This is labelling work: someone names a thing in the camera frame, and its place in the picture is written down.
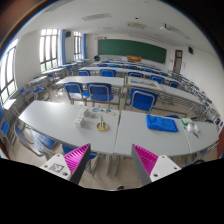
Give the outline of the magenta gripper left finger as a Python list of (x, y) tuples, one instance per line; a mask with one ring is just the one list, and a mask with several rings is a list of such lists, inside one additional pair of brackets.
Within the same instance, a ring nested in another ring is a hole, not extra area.
[(54, 155), (41, 168), (74, 184), (79, 184), (90, 154), (91, 147), (86, 144), (65, 155)]

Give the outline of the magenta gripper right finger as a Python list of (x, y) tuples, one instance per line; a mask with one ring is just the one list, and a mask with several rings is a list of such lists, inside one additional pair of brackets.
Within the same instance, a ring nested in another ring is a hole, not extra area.
[(143, 186), (180, 170), (166, 155), (157, 156), (136, 144), (132, 145), (131, 155)]

